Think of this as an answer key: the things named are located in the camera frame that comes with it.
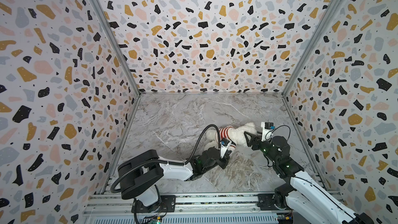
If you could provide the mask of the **red white striped sweater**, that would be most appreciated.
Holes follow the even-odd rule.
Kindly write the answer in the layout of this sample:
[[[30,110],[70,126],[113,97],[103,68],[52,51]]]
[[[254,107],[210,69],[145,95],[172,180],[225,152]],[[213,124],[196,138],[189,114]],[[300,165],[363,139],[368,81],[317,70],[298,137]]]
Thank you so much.
[[[233,141],[235,129],[232,126],[227,126],[219,129],[220,140],[226,139]]]

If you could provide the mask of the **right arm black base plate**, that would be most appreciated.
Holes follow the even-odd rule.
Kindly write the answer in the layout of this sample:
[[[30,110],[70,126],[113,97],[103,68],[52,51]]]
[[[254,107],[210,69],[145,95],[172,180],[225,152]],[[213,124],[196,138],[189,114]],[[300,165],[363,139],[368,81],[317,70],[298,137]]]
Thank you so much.
[[[278,194],[258,194],[257,207],[262,211],[291,210],[287,205],[286,197]]]

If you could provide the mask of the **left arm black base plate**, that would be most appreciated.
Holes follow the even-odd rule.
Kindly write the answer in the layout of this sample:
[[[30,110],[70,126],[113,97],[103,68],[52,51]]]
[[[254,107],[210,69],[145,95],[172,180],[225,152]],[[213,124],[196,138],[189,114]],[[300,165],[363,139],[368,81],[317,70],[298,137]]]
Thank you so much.
[[[142,201],[137,200],[132,207],[132,213],[172,213],[175,211],[175,203],[175,195],[161,195],[158,201],[149,206],[144,206]]]

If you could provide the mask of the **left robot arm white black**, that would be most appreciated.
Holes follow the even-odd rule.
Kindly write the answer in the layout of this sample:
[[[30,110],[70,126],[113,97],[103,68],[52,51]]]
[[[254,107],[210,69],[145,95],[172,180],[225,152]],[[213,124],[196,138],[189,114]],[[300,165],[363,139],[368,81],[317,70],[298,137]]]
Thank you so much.
[[[121,193],[123,200],[138,199],[145,207],[161,202],[155,185],[161,179],[193,181],[215,167],[225,169],[235,147],[220,150],[211,147],[188,162],[166,160],[151,149],[118,167],[119,177],[111,186],[112,193]]]

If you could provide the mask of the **white plush teddy bear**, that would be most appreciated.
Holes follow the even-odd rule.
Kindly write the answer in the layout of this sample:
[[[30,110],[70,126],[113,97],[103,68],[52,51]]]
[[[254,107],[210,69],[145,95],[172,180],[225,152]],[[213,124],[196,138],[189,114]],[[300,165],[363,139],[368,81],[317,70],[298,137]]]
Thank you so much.
[[[244,132],[249,132],[252,134],[257,134],[256,131],[256,126],[253,122],[247,123],[239,128],[235,128],[235,133],[234,133],[234,138],[233,141],[236,146],[244,146],[247,147],[246,139],[244,137]],[[217,139],[217,132],[216,130],[207,130],[206,131],[206,138],[209,140],[209,143],[207,143],[204,147],[205,150],[211,148],[211,147],[218,147],[218,139]]]

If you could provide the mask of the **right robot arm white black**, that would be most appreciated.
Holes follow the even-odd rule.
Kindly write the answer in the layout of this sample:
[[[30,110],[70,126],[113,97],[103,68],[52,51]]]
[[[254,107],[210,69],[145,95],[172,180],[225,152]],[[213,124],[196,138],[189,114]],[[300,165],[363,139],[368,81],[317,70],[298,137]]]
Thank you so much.
[[[271,200],[260,201],[260,208],[276,207],[298,212],[311,224],[372,224],[366,213],[358,214],[334,198],[290,157],[290,145],[283,136],[262,140],[259,135],[244,133],[247,146],[259,150],[272,162],[272,169],[285,181],[274,191]]]

